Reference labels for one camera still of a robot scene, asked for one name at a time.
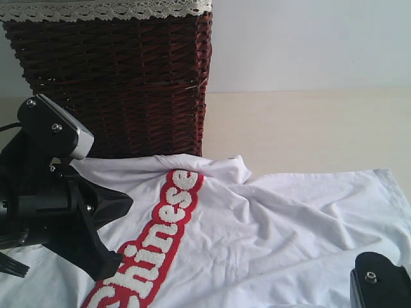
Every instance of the fabric logo patch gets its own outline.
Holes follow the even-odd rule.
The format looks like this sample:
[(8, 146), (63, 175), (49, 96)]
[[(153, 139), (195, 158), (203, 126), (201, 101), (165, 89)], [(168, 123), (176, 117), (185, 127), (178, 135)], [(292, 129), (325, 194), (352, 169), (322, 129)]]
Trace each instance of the fabric logo patch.
[(82, 308), (145, 308), (153, 302), (198, 203), (197, 192), (203, 180), (194, 172), (167, 174), (151, 221), (135, 241), (120, 247), (118, 252), (124, 259), (116, 275), (97, 282)]

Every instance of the black cable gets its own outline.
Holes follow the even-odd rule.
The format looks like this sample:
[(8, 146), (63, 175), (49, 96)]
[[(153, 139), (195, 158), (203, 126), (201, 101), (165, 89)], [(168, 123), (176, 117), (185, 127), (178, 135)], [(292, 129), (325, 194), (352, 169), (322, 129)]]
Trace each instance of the black cable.
[(5, 131), (5, 130), (10, 130), (10, 129), (15, 128), (15, 127), (21, 127), (21, 123), (13, 123), (13, 124), (9, 124), (9, 125), (0, 127), (0, 133)]

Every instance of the brown wicker basket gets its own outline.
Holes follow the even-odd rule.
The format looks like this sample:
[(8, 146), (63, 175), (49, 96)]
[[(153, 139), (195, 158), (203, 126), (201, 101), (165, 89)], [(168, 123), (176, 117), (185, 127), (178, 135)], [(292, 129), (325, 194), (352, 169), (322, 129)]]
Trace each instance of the brown wicker basket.
[(201, 155), (211, 19), (205, 13), (3, 28), (34, 94), (93, 132), (91, 157)]

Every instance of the black device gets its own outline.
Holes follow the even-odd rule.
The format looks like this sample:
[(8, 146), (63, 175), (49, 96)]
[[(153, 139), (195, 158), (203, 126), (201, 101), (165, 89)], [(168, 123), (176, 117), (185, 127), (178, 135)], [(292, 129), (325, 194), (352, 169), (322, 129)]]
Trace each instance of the black device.
[[(52, 164), (85, 158), (94, 136), (42, 94), (17, 117), (22, 128), (0, 154), (0, 249), (42, 244), (95, 281), (114, 276), (123, 256), (104, 246), (97, 229), (126, 215), (133, 200)], [(24, 277), (28, 267), (0, 253), (0, 271)]]
[(366, 252), (357, 256), (350, 285), (352, 308), (411, 307), (408, 271), (378, 253)]

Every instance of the beige table surface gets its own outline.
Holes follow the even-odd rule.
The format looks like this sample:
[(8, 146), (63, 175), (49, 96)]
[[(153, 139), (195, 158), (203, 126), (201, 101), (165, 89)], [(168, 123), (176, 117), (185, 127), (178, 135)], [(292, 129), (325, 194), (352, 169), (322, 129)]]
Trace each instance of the beige table surface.
[[(0, 99), (0, 125), (23, 99)], [(208, 94), (207, 104), (205, 157), (240, 154), (253, 176), (389, 167), (411, 200), (411, 89)]]

